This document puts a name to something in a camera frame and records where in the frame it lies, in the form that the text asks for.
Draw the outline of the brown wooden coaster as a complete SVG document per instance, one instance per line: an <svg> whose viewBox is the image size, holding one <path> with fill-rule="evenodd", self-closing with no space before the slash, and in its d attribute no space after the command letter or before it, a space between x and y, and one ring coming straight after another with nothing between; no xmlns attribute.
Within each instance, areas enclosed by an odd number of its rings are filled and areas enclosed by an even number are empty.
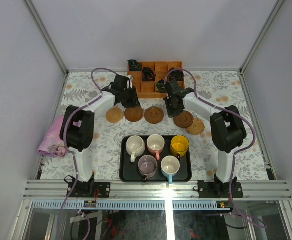
<svg viewBox="0 0 292 240"><path fill-rule="evenodd" d="M194 117L189 111L183 111L180 115L175 116L173 121L179 128L188 128L194 122Z"/></svg>
<svg viewBox="0 0 292 240"><path fill-rule="evenodd" d="M144 117L144 110L141 107L130 107L125 110L124 116L129 122L138 122Z"/></svg>
<svg viewBox="0 0 292 240"><path fill-rule="evenodd" d="M164 111L156 106L149 107L144 113L144 118L150 124L159 124L164 119Z"/></svg>

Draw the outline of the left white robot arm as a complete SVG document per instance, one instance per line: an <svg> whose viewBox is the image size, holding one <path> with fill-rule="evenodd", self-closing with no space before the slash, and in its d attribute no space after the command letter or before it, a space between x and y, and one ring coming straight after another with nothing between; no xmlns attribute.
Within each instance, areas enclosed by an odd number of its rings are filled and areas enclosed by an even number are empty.
<svg viewBox="0 0 292 240"><path fill-rule="evenodd" d="M84 197L91 197L96 190L95 184L89 181L93 176L93 167L86 151L94 138L95 117L117 104L124 108L141 106L131 75L116 74L114 81L104 87L96 98L81 107L69 105L66 108L60 139L64 141L68 152L75 159L74 177L81 182L78 191Z"/></svg>

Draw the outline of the light blue ceramic cup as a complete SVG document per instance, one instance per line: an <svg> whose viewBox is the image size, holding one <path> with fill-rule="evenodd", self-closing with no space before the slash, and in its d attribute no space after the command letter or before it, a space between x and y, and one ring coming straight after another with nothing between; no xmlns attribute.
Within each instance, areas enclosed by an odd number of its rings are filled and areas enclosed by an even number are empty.
<svg viewBox="0 0 292 240"><path fill-rule="evenodd" d="M179 172L180 166L180 161L174 156L169 155L162 159L161 172L167 178L169 184L173 183L173 177Z"/></svg>

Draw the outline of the yellow ceramic cup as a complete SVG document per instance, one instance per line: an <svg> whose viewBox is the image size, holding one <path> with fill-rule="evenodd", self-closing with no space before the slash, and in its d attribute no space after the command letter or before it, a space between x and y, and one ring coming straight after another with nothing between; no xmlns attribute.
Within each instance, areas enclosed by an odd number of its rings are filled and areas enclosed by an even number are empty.
<svg viewBox="0 0 292 240"><path fill-rule="evenodd" d="M190 147L190 141L183 135L174 136L170 142L170 152L171 154L180 160Z"/></svg>

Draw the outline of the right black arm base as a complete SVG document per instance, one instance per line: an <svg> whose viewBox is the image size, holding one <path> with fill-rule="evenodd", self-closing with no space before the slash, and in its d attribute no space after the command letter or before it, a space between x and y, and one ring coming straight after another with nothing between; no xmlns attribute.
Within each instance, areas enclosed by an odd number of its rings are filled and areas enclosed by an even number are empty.
<svg viewBox="0 0 292 240"><path fill-rule="evenodd" d="M213 181L199 180L197 186L194 186L192 190L197 192L199 197L203 199L230 199L230 182L222 183L216 175L214 175ZM237 177L231 182L231 193L234 199L242 199L244 197L242 185L238 182Z"/></svg>

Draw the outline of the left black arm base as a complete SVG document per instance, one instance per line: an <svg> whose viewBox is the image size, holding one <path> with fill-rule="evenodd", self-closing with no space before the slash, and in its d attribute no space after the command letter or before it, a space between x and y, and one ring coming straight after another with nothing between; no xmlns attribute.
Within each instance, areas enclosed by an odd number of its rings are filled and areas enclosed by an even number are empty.
<svg viewBox="0 0 292 240"><path fill-rule="evenodd" d="M64 178L64 182L68 184L67 195L69 195L70 198L105 199L110 197L111 183L96 182L94 174L88 182L78 180L74 190L71 192L75 181L76 179L70 175Z"/></svg>

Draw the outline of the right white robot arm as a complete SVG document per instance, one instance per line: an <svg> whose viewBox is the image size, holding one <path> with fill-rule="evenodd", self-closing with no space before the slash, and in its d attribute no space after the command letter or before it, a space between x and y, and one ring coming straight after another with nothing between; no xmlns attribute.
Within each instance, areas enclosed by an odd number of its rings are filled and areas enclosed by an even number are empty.
<svg viewBox="0 0 292 240"><path fill-rule="evenodd" d="M192 88L183 89L172 80L165 85L164 98L168 116L179 116L185 109L193 111L210 122L211 137L218 149L218 167L214 192L219 197L226 197L232 191L229 183L234 179L232 155L242 146L247 132L243 119L235 106L222 108L200 98Z"/></svg>

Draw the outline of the pink ceramic cup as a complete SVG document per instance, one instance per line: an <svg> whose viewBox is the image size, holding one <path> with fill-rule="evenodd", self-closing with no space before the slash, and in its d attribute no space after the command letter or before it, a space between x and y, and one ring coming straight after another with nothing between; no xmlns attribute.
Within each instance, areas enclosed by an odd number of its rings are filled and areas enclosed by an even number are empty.
<svg viewBox="0 0 292 240"><path fill-rule="evenodd" d="M160 154L165 147L165 140L161 135L153 134L147 138L146 141L148 151L155 157L157 161L160 160Z"/></svg>

